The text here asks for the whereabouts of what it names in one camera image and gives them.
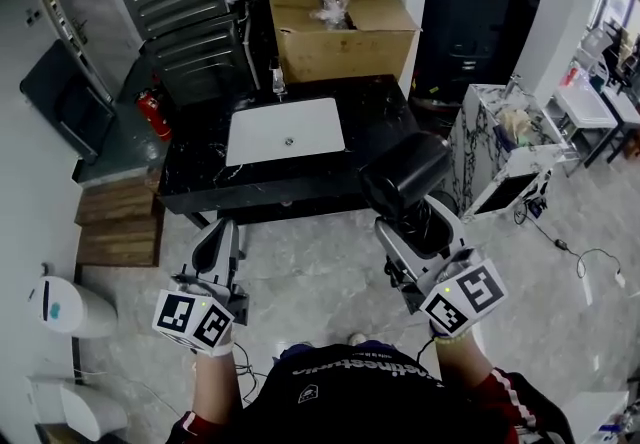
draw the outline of cardboard box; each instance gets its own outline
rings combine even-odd
[[[322,0],[270,0],[287,83],[393,74],[400,78],[419,28],[400,0],[349,0],[356,29],[327,30],[310,16]]]

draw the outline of blue sticker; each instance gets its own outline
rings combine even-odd
[[[51,310],[49,311],[49,316],[51,316],[54,320],[57,320],[59,315],[60,315],[60,304],[56,302],[51,306]]]

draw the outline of white trash bin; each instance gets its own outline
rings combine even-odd
[[[60,277],[42,277],[31,303],[44,325],[73,337],[106,337],[113,334],[118,324],[111,304]]]
[[[69,427],[93,442],[129,422],[119,403],[90,387],[62,384],[60,396]]]

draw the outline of fire extinguisher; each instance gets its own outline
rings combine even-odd
[[[162,115],[158,96],[154,94],[155,90],[143,90],[138,94],[137,104],[142,114],[147,118],[151,127],[158,133],[160,139],[164,142],[171,140],[171,127],[167,123],[167,119]]]

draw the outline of wooden step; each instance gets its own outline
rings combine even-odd
[[[76,262],[92,266],[157,266],[162,215],[160,212],[150,217],[84,226]]]
[[[150,217],[155,193],[154,179],[137,177],[87,188],[82,193],[76,223],[80,226]]]

